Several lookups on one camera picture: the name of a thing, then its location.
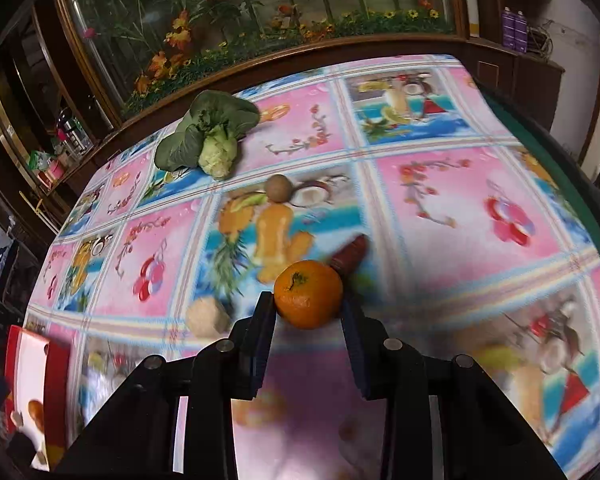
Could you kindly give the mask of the orange mandarin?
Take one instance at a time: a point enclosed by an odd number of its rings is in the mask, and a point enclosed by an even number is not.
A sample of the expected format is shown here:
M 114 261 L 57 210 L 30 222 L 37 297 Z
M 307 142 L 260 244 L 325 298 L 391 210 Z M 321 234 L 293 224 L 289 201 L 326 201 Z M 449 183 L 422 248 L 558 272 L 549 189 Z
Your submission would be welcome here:
M 28 413 L 35 427 L 42 434 L 45 431 L 44 406 L 41 401 L 32 399 L 28 402 Z
M 274 284 L 278 314 L 299 330 L 317 330 L 340 311 L 343 284 L 325 263 L 303 260 L 283 270 Z

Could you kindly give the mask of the beige cake piece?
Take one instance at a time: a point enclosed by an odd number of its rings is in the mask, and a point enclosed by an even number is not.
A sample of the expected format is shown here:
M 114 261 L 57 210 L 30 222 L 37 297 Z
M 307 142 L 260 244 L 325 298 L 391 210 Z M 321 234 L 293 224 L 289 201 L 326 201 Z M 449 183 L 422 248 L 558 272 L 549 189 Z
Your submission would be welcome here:
M 185 324 L 196 338 L 219 338 L 230 327 L 230 316 L 213 296 L 203 296 L 187 307 Z

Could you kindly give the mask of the colourful fruit print tablecloth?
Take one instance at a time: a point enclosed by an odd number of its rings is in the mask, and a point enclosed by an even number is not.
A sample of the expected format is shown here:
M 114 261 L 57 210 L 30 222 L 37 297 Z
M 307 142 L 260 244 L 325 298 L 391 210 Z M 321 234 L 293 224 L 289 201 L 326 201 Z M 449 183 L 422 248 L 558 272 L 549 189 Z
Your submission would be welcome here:
M 570 479 L 600 470 L 600 204 L 548 136 L 449 55 L 343 63 L 242 90 L 260 122 L 234 174 L 154 162 L 151 128 L 88 175 L 26 315 L 71 351 L 76 438 L 141 359 L 193 356 L 187 307 L 230 326 L 301 260 L 358 234 L 368 315 L 427 356 L 473 356 Z M 273 174 L 294 184 L 271 203 Z

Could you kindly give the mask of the small brown longan fruit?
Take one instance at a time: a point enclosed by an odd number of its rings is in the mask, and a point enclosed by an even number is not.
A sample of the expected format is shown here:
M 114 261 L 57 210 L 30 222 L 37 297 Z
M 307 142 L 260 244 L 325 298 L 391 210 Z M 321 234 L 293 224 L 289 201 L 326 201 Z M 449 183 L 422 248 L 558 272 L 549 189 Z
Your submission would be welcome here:
M 283 174 L 273 174 L 266 180 L 264 192 L 271 203 L 287 203 L 294 195 L 294 184 Z

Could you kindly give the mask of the red rimmed white tray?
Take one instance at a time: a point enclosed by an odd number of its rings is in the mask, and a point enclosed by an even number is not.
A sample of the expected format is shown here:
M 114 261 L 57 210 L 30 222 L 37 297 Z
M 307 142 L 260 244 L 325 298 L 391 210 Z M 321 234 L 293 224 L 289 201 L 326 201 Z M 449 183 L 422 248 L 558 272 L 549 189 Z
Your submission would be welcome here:
M 19 326 L 10 326 L 5 377 L 7 428 L 32 442 L 31 466 L 54 470 L 68 448 L 67 385 L 70 348 Z

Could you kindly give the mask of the green leafy bok choy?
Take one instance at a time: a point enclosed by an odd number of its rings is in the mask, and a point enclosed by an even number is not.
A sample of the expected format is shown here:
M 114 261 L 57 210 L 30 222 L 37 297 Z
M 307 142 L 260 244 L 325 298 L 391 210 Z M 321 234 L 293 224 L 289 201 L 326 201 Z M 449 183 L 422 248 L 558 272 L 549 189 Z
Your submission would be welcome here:
M 239 142 L 259 122 L 260 110 L 250 101 L 204 90 L 190 104 L 174 133 L 158 144 L 155 165 L 170 172 L 199 169 L 214 180 L 225 180 L 239 158 Z

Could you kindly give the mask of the bottles on left shelf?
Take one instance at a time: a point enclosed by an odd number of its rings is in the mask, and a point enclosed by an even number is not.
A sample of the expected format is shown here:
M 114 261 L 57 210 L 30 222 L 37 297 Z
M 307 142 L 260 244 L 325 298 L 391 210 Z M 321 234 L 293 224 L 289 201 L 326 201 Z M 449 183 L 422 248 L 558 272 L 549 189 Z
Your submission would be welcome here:
M 91 137 L 69 107 L 60 111 L 50 135 L 50 149 L 34 150 L 27 166 L 43 188 L 51 190 L 94 148 Z

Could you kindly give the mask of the glass plant display cabinet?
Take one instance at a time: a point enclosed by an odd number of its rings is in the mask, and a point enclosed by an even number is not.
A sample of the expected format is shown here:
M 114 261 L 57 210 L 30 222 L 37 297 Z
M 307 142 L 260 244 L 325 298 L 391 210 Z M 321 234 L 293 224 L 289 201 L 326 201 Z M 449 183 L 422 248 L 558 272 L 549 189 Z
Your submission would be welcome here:
M 464 0 L 54 0 L 107 119 L 121 124 L 227 67 L 305 44 L 457 34 Z

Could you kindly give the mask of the purple bottles on shelf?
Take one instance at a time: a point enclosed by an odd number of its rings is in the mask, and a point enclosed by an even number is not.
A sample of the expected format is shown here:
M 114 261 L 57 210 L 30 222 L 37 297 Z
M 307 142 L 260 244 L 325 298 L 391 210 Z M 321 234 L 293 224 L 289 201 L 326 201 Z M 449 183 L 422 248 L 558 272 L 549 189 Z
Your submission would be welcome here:
M 508 6 L 502 13 L 502 43 L 509 50 L 528 51 L 528 21 L 521 11 L 514 12 Z

